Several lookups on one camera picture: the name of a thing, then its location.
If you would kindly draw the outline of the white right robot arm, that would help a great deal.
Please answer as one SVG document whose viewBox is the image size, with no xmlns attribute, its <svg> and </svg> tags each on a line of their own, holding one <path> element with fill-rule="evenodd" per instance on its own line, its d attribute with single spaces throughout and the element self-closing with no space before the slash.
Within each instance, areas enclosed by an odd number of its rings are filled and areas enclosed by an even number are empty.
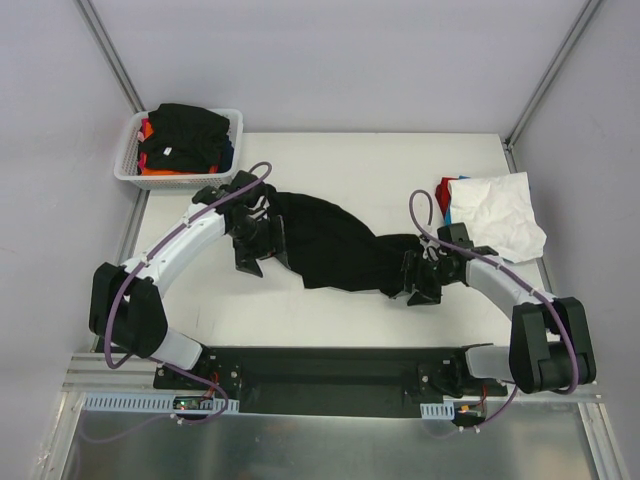
<svg viewBox="0 0 640 480">
<path fill-rule="evenodd" d="M 597 374 L 586 311 L 574 297 L 557 297 L 530 285 L 488 246 L 476 246 L 464 224 L 422 237 L 405 253 L 403 290 L 412 305 L 437 305 L 444 287 L 460 283 L 489 299 L 510 321 L 507 346 L 460 350 L 449 373 L 452 388 L 470 395 L 485 379 L 510 383 L 526 394 L 570 394 Z"/>
</svg>

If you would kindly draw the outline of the pink t shirt in basket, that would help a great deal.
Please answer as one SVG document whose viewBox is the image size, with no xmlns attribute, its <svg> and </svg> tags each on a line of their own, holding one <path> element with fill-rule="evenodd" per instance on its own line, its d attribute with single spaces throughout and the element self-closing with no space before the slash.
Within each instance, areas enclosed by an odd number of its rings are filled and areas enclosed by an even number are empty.
<svg viewBox="0 0 640 480">
<path fill-rule="evenodd" d="M 147 159 L 147 154 L 145 152 L 143 152 L 141 150 L 141 145 L 142 143 L 146 140 L 146 138 L 149 136 L 148 133 L 148 127 L 149 127 L 149 121 L 147 118 L 143 118 L 141 121 L 141 126 L 137 132 L 137 142 L 138 142 L 138 146 L 137 146 L 137 174 L 138 175 L 142 175 L 145 165 L 146 165 L 146 159 Z"/>
</svg>

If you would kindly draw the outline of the white t shirt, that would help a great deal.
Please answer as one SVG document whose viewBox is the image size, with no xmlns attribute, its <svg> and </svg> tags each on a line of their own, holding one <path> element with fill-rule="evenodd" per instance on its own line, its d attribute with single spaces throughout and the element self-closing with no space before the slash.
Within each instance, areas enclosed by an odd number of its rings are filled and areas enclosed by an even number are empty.
<svg viewBox="0 0 640 480">
<path fill-rule="evenodd" d="M 547 235 L 538 225 L 525 172 L 449 182 L 449 216 L 471 240 L 515 264 L 543 255 Z"/>
</svg>

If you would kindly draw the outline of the red t shirt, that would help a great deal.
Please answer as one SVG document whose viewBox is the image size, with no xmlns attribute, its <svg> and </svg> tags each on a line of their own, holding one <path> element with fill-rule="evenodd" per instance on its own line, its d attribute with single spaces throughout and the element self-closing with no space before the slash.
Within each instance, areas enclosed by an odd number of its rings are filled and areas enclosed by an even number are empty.
<svg viewBox="0 0 640 480">
<path fill-rule="evenodd" d="M 449 183 L 454 181 L 455 177 L 442 177 L 435 190 L 436 201 L 444 219 L 447 219 L 449 207 L 451 203 L 451 193 L 449 191 Z"/>
</svg>

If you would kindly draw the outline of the orange t shirt in basket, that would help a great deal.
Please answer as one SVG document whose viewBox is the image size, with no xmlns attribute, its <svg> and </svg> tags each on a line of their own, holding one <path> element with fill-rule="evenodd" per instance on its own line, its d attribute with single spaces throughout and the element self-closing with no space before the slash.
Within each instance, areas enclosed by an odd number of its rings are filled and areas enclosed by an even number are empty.
<svg viewBox="0 0 640 480">
<path fill-rule="evenodd" d="M 137 168 L 142 176 L 204 175 L 218 173 L 221 154 L 195 130 L 162 128 L 154 132 L 148 119 L 138 131 Z"/>
</svg>

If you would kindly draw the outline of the aluminium frame post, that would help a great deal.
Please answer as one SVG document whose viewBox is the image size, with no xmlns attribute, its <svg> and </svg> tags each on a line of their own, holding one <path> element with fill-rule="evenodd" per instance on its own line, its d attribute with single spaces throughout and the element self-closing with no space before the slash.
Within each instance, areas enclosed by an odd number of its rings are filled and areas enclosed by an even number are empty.
<svg viewBox="0 0 640 480">
<path fill-rule="evenodd" d="M 583 5 L 562 38 L 549 64 L 536 83 L 531 96 L 527 100 L 514 126 L 504 138 L 503 145 L 507 151 L 513 150 L 534 113 L 541 105 L 557 77 L 560 75 L 566 62 L 569 60 L 571 54 L 577 47 L 585 31 L 603 4 L 603 0 L 587 0 L 583 2 Z"/>
<path fill-rule="evenodd" d="M 135 114 L 147 110 L 140 89 L 136 86 L 96 3 L 90 0 L 73 0 L 72 4 L 95 43 L 124 102 L 126 114 L 122 117 L 121 122 L 121 126 L 124 127 Z"/>
</svg>

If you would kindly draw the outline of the black t shirt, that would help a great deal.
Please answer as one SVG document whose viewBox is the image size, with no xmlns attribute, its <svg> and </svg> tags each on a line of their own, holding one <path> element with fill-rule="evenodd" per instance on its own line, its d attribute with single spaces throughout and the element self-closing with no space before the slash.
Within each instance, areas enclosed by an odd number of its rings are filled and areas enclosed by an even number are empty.
<svg viewBox="0 0 640 480">
<path fill-rule="evenodd" d="M 163 103 L 141 124 L 138 173 L 204 175 L 231 169 L 229 118 L 205 108 Z"/>
<path fill-rule="evenodd" d="M 387 290 L 398 278 L 404 254 L 423 252 L 414 234 L 377 236 L 340 206 L 313 196 L 267 187 L 271 216 L 284 220 L 289 270 L 307 289 L 347 292 Z"/>
</svg>

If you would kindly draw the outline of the aluminium front rail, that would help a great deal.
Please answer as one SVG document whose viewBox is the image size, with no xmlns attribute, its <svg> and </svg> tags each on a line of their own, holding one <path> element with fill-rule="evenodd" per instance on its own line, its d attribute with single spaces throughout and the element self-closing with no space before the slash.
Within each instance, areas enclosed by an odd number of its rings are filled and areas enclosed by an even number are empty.
<svg viewBox="0 0 640 480">
<path fill-rule="evenodd" d="M 72 356 L 63 381 L 63 391 L 119 392 L 119 393 L 175 393 L 188 394 L 188 390 L 157 390 L 153 388 L 156 364 L 132 358 L 119 369 L 110 369 L 102 354 L 78 353 Z M 517 402 L 547 403 L 603 403 L 604 395 L 598 385 L 579 387 L 571 395 L 550 392 L 524 394 L 519 392 Z"/>
</svg>

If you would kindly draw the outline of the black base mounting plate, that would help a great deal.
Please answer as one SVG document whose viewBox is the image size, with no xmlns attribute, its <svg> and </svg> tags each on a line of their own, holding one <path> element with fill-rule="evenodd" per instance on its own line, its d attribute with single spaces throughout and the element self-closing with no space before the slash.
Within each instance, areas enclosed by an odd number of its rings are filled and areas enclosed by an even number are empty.
<svg viewBox="0 0 640 480">
<path fill-rule="evenodd" d="M 506 387 L 477 379 L 463 348 L 208 348 L 186 378 L 157 369 L 157 390 L 197 392 L 215 381 L 241 412 L 417 418 L 447 397 L 503 398 Z"/>
</svg>

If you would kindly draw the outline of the left aluminium frame post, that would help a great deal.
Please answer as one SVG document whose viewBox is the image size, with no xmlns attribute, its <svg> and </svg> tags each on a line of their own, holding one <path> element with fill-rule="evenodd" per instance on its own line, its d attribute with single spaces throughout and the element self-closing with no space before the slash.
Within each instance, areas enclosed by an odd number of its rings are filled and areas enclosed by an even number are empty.
<svg viewBox="0 0 640 480">
<path fill-rule="evenodd" d="M 135 114 L 147 110 L 140 89 L 136 86 L 96 3 L 90 0 L 73 0 L 72 4 L 95 43 L 124 102 L 126 114 L 122 117 L 121 122 L 121 126 L 124 127 Z"/>
</svg>

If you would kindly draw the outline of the black t shirt in basket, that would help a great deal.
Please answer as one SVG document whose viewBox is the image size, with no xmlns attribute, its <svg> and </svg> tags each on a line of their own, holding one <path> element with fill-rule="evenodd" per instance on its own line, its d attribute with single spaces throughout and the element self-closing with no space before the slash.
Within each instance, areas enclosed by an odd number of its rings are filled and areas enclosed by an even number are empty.
<svg viewBox="0 0 640 480">
<path fill-rule="evenodd" d="M 231 169 L 229 118 L 205 108 L 163 103 L 141 124 L 138 173 L 204 175 Z"/>
</svg>

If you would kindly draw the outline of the right aluminium frame post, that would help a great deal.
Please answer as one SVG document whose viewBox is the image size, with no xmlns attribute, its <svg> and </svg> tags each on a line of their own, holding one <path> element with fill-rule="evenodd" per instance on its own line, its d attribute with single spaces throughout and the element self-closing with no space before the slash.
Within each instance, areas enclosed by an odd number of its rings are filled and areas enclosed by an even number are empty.
<svg viewBox="0 0 640 480">
<path fill-rule="evenodd" d="M 566 62 L 569 60 L 571 54 L 577 47 L 585 31 L 603 4 L 603 0 L 587 0 L 583 2 L 583 5 L 562 38 L 549 64 L 536 83 L 531 96 L 527 100 L 514 126 L 504 138 L 503 145 L 507 151 L 513 150 L 534 113 L 541 105 L 557 77 L 560 75 Z"/>
</svg>

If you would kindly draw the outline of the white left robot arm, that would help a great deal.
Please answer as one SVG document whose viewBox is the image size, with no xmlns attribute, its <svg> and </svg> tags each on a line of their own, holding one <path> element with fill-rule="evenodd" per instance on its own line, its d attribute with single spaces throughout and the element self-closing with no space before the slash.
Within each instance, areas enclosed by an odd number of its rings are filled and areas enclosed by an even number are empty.
<svg viewBox="0 0 640 480">
<path fill-rule="evenodd" d="M 163 297 L 182 271 L 209 245 L 232 240 L 235 267 L 257 277 L 259 263 L 275 258 L 301 277 L 307 289 L 403 290 L 406 255 L 420 252 L 414 234 L 377 235 L 336 204 L 277 190 L 241 171 L 220 188 L 204 187 L 182 218 L 149 249 L 94 273 L 90 330 L 104 342 L 105 360 L 119 368 L 111 348 L 177 367 L 192 389 L 205 386 L 212 366 L 204 346 L 170 328 Z"/>
</svg>

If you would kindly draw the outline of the white plastic laundry basket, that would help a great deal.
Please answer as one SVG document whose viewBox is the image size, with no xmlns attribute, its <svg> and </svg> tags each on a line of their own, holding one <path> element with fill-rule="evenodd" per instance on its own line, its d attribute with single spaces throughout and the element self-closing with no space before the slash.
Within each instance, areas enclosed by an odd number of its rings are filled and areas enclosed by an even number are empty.
<svg viewBox="0 0 640 480">
<path fill-rule="evenodd" d="M 138 174 L 138 132 L 148 111 L 135 113 L 127 122 L 117 147 L 114 160 L 114 176 L 121 181 L 130 182 L 142 190 L 194 190 L 207 185 L 221 186 L 229 183 L 239 170 L 242 136 L 244 133 L 244 117 L 237 109 L 211 109 L 230 121 L 228 137 L 232 147 L 230 167 L 222 173 L 179 174 L 179 175 L 139 175 Z"/>
</svg>

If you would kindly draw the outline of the dark blue t shirt in basket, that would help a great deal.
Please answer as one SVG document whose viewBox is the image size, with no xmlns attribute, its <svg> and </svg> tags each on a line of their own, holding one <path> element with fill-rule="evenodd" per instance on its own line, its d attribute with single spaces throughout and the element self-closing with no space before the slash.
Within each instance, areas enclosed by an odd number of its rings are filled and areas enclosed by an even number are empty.
<svg viewBox="0 0 640 480">
<path fill-rule="evenodd" d="M 233 164 L 234 146 L 229 135 L 226 135 L 223 146 L 220 150 L 217 173 L 228 172 Z"/>
</svg>

